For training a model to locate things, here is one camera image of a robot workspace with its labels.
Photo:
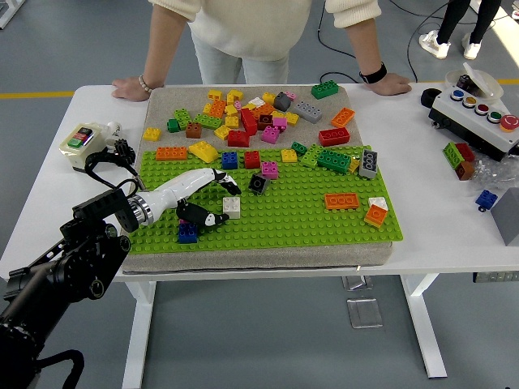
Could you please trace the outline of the person's left hand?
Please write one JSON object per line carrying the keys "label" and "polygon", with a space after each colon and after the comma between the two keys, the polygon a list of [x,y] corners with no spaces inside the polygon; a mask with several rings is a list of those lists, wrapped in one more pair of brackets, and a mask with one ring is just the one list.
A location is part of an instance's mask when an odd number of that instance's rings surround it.
{"label": "person's left hand", "polygon": [[387,73],[377,83],[366,83],[366,87],[380,96],[396,96],[412,90],[410,80],[395,73]]}

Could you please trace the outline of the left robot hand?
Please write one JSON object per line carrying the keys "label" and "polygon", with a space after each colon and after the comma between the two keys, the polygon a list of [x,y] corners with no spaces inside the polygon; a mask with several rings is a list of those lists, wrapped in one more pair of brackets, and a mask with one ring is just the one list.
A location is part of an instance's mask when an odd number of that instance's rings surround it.
{"label": "left robot hand", "polygon": [[141,224],[150,225],[161,217],[164,210],[171,208],[176,210],[179,219],[192,224],[206,227],[223,224],[229,219],[228,215],[217,215],[187,202],[191,195],[212,182],[219,183],[231,195],[242,193],[228,173],[213,168],[194,169],[180,174],[153,191],[136,194],[132,201],[142,212],[141,216],[136,217]]}

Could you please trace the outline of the person's right hand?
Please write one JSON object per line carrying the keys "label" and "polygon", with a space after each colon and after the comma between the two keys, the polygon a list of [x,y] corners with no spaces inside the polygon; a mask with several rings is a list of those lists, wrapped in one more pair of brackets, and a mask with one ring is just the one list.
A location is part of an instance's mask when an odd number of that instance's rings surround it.
{"label": "person's right hand", "polygon": [[114,98],[141,102],[150,97],[150,92],[147,92],[141,86],[137,76],[125,79],[115,79],[112,82],[112,86],[114,87],[114,90],[112,91],[111,96]]}

